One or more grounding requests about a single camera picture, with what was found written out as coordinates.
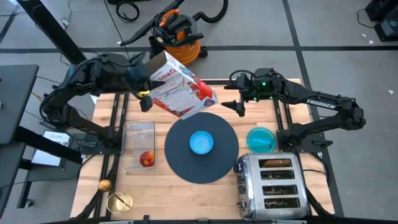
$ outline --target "teal petri dish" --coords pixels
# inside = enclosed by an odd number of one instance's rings
[[[250,130],[246,143],[254,153],[274,152],[276,148],[276,137],[266,128],[253,128]]]

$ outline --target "clear plastic container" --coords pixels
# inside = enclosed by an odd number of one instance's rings
[[[155,123],[128,121],[123,129],[122,168],[151,168],[155,166]]]

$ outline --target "black round plate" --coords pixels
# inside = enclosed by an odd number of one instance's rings
[[[213,149],[205,155],[194,153],[189,139],[196,131],[213,136]],[[231,170],[238,158],[239,144],[234,129],[223,118],[211,113],[198,113],[178,120],[167,133],[165,155],[169,166],[182,179],[205,184],[214,182]]]

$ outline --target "orange shop vacuum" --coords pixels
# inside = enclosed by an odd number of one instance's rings
[[[131,44],[150,31],[152,34],[149,37],[150,58],[166,50],[185,66],[190,65],[196,58],[207,56],[206,47],[201,46],[199,41],[203,38],[203,34],[198,33],[197,21],[203,19],[208,23],[218,22],[228,8],[228,0],[223,1],[223,8],[215,17],[208,17],[204,12],[198,12],[190,17],[178,10],[184,0],[175,0],[129,40],[121,42],[120,46]]]

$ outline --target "vacuum hose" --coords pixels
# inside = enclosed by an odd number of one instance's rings
[[[192,16],[192,18],[195,21],[198,21],[199,19],[203,19],[207,23],[215,23],[215,22],[218,22],[225,15],[227,8],[228,8],[228,0],[224,0],[223,8],[221,9],[220,13],[217,16],[208,17],[208,16],[206,16],[206,14],[204,12],[198,12],[194,16]]]

